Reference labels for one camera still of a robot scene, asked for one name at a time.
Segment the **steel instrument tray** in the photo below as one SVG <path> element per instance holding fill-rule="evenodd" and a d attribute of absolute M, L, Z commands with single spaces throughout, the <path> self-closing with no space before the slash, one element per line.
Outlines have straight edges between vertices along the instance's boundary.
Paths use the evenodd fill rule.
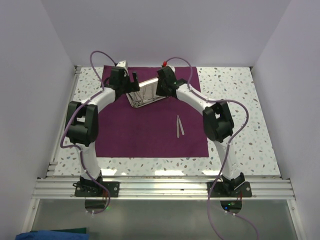
<path fill-rule="evenodd" d="M 160 100 L 163 100 L 166 98 L 164 96 L 156 95 L 157 83 L 158 83 L 157 77 L 151 78 L 151 79 L 148 79 L 146 81 L 139 83 L 140 91 L 138 91 L 138 92 L 141 94 L 141 96 L 143 97 L 143 101 L 144 101 L 144 104 L 140 107 L 155 103 L 157 101 L 160 101 Z M 130 99 L 129 94 L 130 93 L 127 93 L 126 96 L 127 96 L 127 99 L 131 105 L 131 99 Z"/>

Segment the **steel tweezers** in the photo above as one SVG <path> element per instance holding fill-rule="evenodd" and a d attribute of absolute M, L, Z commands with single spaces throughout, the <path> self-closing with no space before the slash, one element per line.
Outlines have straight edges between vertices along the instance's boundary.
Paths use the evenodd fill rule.
<path fill-rule="evenodd" d="M 185 131 L 184 131 L 184 128 L 183 128 L 183 125 L 182 125 L 182 121 L 181 121 L 181 118 L 179 116 L 179 134 L 184 136 L 185 135 Z"/>
<path fill-rule="evenodd" d="M 180 138 L 180 124 L 179 124 L 179 115 L 176 117 L 176 137 Z"/>

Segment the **purple surgical cloth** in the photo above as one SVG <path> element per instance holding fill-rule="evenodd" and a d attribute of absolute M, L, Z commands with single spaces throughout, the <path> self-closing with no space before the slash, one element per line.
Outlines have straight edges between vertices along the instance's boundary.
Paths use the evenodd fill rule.
<path fill-rule="evenodd" d="M 177 115 L 185 135 L 177 138 Z M 208 157 L 202 115 L 168 97 L 133 108 L 124 94 L 98 114 L 96 155 L 100 158 Z"/>

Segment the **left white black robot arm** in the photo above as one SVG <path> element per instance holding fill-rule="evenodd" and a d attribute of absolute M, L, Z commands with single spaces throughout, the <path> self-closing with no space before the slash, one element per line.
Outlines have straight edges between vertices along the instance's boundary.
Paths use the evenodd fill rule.
<path fill-rule="evenodd" d="M 60 147 L 79 150 L 80 184 L 86 186 L 92 196 L 103 193 L 102 172 L 99 167 L 95 142 L 99 134 L 99 112 L 122 95 L 140 90 L 137 74 L 130 80 L 127 62 L 120 61 L 110 71 L 108 82 L 102 83 L 98 92 L 83 101 L 71 101 L 67 107 L 65 129 Z"/>

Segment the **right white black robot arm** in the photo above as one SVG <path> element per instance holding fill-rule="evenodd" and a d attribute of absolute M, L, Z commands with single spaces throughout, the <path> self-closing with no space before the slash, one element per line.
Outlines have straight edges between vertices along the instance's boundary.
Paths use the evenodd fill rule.
<path fill-rule="evenodd" d="M 227 197 L 235 196 L 245 183 L 244 174 L 239 170 L 239 162 L 232 145 L 234 121 L 228 103 L 225 100 L 206 98 L 184 79 L 177 79 L 170 66 L 163 66 L 157 71 L 156 94 L 173 97 L 182 101 L 202 115 L 206 137 L 212 141 L 218 152 L 221 170 L 218 181 L 212 185 L 212 191 Z"/>

